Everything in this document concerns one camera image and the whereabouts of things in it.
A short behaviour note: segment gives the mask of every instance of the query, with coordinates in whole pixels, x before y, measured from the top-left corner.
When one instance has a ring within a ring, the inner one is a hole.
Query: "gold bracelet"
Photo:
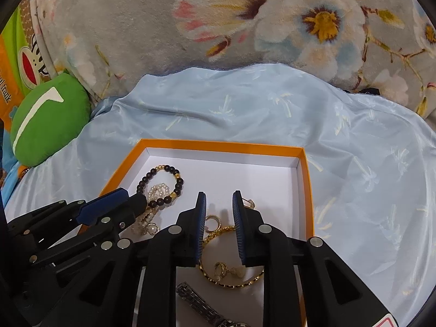
[[[235,230],[235,226],[224,226],[224,227],[222,227],[222,228],[221,228],[221,227],[217,228],[215,231],[213,231],[212,233],[210,233],[210,235],[209,235],[208,237],[206,237],[206,238],[203,240],[203,248],[204,248],[204,247],[205,247],[205,246],[206,246],[210,241],[212,241],[214,238],[218,237],[219,235],[222,235],[222,234],[225,233],[225,232],[231,232],[231,231],[236,231],[236,230]],[[218,281],[212,279],[212,278],[211,278],[211,277],[206,273],[206,271],[203,269],[203,266],[201,265],[201,257],[200,257],[200,260],[199,260],[199,266],[198,266],[198,268],[199,268],[200,271],[203,273],[204,277],[205,277],[206,279],[208,279],[208,281],[210,281],[211,283],[214,283],[215,285],[218,285],[218,286],[222,286],[222,287],[224,287],[224,288],[230,288],[230,289],[239,289],[239,288],[245,288],[246,286],[250,286],[250,285],[254,284],[256,281],[258,281],[258,280],[263,276],[263,273],[265,272],[265,270],[262,269],[261,273],[260,273],[258,276],[254,277],[254,278],[251,279],[250,281],[247,281],[247,282],[245,282],[245,283],[243,283],[243,284],[239,284],[239,285],[228,285],[228,284],[223,284],[223,283],[220,283],[220,282],[218,282]]]

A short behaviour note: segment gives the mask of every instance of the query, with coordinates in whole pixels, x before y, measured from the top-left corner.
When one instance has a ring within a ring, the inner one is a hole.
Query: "watch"
[[[214,327],[250,327],[242,322],[228,320],[212,309],[186,282],[177,286],[177,294],[185,300],[189,306],[201,317]]]

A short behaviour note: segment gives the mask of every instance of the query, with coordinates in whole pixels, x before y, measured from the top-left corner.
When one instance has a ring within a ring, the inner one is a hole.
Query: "green pillow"
[[[88,94],[68,73],[36,86],[12,120],[15,157],[28,167],[39,165],[79,135],[90,110]]]

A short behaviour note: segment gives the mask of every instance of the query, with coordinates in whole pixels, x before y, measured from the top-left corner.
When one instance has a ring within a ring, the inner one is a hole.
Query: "white sticker with red border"
[[[372,327],[398,327],[398,326],[392,315],[388,313],[385,317],[383,317]]]

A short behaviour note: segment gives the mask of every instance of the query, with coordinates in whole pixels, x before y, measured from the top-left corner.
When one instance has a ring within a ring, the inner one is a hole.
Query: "watch band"
[[[177,286],[177,294],[185,300],[200,316],[215,327],[226,327],[227,319],[212,309],[187,283]]]

